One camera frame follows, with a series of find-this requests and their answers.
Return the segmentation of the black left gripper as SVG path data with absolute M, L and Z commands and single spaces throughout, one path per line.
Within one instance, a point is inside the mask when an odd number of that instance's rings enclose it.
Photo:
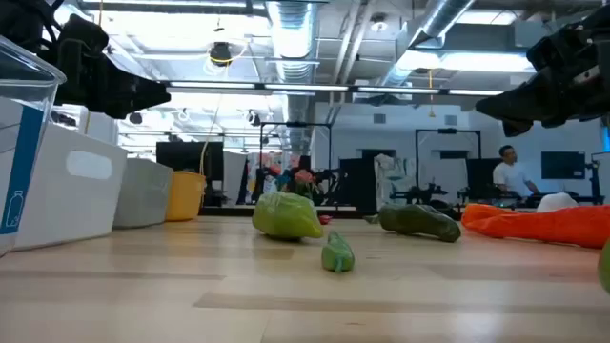
M 169 101 L 166 85 L 117 68 L 104 53 L 109 36 L 77 14 L 64 23 L 59 36 L 40 51 L 43 60 L 66 76 L 56 102 L 81 105 L 114 119 Z

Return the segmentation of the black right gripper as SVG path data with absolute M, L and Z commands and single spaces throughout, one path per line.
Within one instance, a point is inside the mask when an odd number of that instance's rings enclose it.
M 496 119 L 537 119 L 545 128 L 610 114 L 610 5 L 541 38 L 527 59 L 536 75 L 478 100 L 477 111 Z M 532 121 L 502 121 L 505 137 L 532 127 Z

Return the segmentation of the large orange carrot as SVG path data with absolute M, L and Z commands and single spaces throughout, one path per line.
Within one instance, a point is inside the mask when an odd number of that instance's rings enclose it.
M 552 212 L 515 212 L 471 204 L 462 226 L 495 238 L 520 238 L 601 249 L 610 239 L 610 205 L 581 206 Z

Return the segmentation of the long green cucumber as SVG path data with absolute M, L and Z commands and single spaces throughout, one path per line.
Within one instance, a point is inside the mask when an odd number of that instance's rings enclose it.
M 606 293 L 610 294 L 610 239 L 600 251 L 598 260 L 598 279 Z

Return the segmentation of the short light green cucumber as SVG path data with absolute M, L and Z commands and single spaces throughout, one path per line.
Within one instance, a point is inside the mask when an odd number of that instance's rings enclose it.
M 263 193 L 255 205 L 252 222 L 260 232 L 281 239 L 324 235 L 313 201 L 291 192 Z

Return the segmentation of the person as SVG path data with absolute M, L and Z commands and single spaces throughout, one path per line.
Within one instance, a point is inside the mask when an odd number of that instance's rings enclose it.
M 518 162 L 511 145 L 504 145 L 498 153 L 502 161 L 493 170 L 493 182 L 503 192 L 513 192 L 521 197 L 539 193 L 539 189 Z

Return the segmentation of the black monitor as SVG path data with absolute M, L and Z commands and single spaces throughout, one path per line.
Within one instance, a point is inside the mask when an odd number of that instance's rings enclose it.
M 496 158 L 475 158 L 466 160 L 468 197 L 489 199 L 498 195 L 493 171 L 501 162 Z
M 222 142 L 157 142 L 156 162 L 174 171 L 203 173 L 208 180 L 224 176 Z

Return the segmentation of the grey plastic bin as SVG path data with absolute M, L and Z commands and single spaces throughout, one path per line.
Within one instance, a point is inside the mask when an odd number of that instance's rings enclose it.
M 148 159 L 129 158 L 123 173 L 113 226 L 142 228 L 165 220 L 173 170 Z

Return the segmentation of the orange plastic bin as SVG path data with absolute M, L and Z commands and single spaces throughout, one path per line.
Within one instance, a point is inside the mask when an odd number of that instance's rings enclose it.
M 190 171 L 174 171 L 165 219 L 189 221 L 198 216 L 205 194 L 206 178 Z

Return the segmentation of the clear plastic bin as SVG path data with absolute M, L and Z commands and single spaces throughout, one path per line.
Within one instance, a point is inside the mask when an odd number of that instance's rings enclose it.
M 62 71 L 0 35 L 0 258 L 14 247 Z

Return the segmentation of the white patterned cloth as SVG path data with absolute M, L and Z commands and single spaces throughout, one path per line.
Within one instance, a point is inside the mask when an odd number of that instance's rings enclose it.
M 376 176 L 376 206 L 386 204 L 405 205 L 406 200 L 392 198 L 396 192 L 407 192 L 416 184 L 416 161 L 414 158 L 391 157 L 379 154 L 374 158 Z

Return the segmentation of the long LED light bar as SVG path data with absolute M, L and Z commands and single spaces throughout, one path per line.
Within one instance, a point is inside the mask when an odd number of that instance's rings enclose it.
M 361 92 L 380 94 L 426 94 L 451 96 L 495 96 L 501 91 L 435 89 L 435 88 L 402 88 L 359 85 L 322 85 L 322 84 L 288 84 L 288 83 L 248 83 L 248 82 L 203 82 L 203 81 L 169 81 L 173 89 L 199 89 L 223 91 L 326 91 L 326 92 Z

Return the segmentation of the black station frame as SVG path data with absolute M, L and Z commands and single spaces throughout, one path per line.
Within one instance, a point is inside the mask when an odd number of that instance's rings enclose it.
M 268 168 L 264 166 L 263 161 L 262 161 L 263 146 L 265 145 L 267 136 L 270 134 L 269 131 L 267 133 L 264 132 L 264 127 L 266 125 L 273 125 L 275 127 L 287 127 L 287 128 L 292 128 L 292 129 L 294 129 L 294 128 L 303 129 L 303 128 L 309 128 L 309 127 L 324 127 L 327 129 L 329 134 L 332 134 L 332 125 L 331 124 L 301 122 L 301 121 L 262 122 L 259 127 L 260 131 L 259 131 L 258 168 L 256 169 L 256 181 L 255 181 L 255 188 L 254 188 L 254 193 L 253 193 L 254 201 L 256 201 L 258 199 L 258 197 L 263 193 L 264 180 L 266 178 L 267 171 L 268 171 Z M 310 181 L 310 187 L 311 187 L 310 194 L 315 201 L 315 205 L 316 206 L 322 205 L 324 203 L 324 201 L 327 201 L 328 205 L 331 206 L 327 193 L 323 193 L 322 191 L 315 193 L 315 190 L 318 189 L 318 186 L 315 183 L 316 178 L 315 178 L 315 173 L 311 169 L 311 162 L 312 162 L 311 158 L 306 158 L 305 155 L 301 155 L 299 157 L 297 166 L 292 167 L 290 169 L 290 173 L 292 174 L 291 180 L 295 181 L 295 182 L 304 183 L 305 182 L 304 177 L 300 177 L 298 180 L 296 180 L 295 177 L 301 171 L 308 171 L 308 173 L 312 176 L 311 181 Z
M 482 157 L 481 132 L 474 130 L 419 129 L 415 131 L 416 185 L 434 184 L 443 191 L 436 197 L 449 203 L 459 200 L 467 187 L 468 159 Z

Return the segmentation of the slanted silver ventilation duct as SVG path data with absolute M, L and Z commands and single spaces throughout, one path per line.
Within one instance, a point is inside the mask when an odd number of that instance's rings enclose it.
M 417 69 L 435 69 L 436 51 L 445 43 L 446 33 L 476 0 L 429 0 L 424 12 L 405 22 L 395 42 L 396 61 L 377 85 L 401 87 Z

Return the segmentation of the wide silver ventilation duct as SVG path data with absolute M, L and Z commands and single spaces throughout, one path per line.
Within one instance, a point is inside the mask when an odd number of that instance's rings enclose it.
M 276 63 L 279 82 L 312 84 L 315 66 L 303 61 L 313 54 L 317 5 L 300 1 L 267 1 L 265 6 L 272 25 L 274 57 L 289 60 Z M 314 98 L 287 94 L 282 110 L 285 122 L 313 122 Z M 313 127 L 286 130 L 290 151 L 309 155 Z

